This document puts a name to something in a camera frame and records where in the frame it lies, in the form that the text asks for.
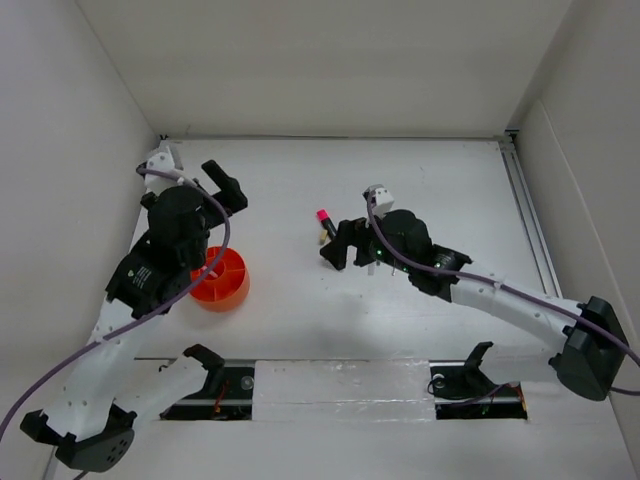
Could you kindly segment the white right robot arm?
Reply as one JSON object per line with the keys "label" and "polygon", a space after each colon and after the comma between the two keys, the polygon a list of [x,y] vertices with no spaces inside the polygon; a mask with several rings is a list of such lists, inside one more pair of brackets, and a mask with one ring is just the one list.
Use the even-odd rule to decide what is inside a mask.
{"label": "white right robot arm", "polygon": [[409,210],[393,210],[373,223],[365,218],[334,224],[320,210],[318,221],[328,243],[321,256],[345,269],[347,251],[355,265],[386,264],[405,272],[420,292],[505,321],[554,349],[547,364],[560,384],[574,394],[602,401],[628,354],[628,341],[611,304],[591,297],[575,302],[525,292],[461,252],[431,240],[426,224]]}

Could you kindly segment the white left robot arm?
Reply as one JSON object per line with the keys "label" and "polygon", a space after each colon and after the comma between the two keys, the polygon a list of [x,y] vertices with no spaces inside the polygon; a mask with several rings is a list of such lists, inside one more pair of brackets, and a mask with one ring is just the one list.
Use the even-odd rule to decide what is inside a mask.
{"label": "white left robot arm", "polygon": [[27,413],[20,424],[28,437],[52,446],[56,459],[80,475],[113,468],[131,448],[143,419],[192,393],[208,397],[222,387],[224,359],[195,344],[135,391],[122,391],[152,330],[222,260],[221,253],[207,258],[211,230],[228,228],[230,217],[248,205],[239,182],[216,161],[205,162],[202,169],[217,193],[209,194],[176,168],[160,170],[149,162],[138,166],[145,179],[169,184],[143,195],[147,230],[109,280],[87,345],[47,373],[52,378],[72,366],[60,396]]}

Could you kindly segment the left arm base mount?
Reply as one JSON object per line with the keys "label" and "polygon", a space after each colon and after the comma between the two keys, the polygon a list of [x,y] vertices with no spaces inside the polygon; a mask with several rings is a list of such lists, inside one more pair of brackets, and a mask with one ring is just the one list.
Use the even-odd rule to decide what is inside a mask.
{"label": "left arm base mount", "polygon": [[169,407],[165,421],[250,421],[252,419],[255,364],[232,362],[219,380],[209,375],[203,388]]}

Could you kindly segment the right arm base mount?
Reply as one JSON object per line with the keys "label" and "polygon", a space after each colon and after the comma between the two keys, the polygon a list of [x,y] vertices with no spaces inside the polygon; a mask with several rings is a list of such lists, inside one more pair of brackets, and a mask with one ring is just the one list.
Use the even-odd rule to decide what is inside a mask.
{"label": "right arm base mount", "polygon": [[437,420],[527,420],[519,382],[495,384],[484,374],[437,372],[426,391],[435,401]]}

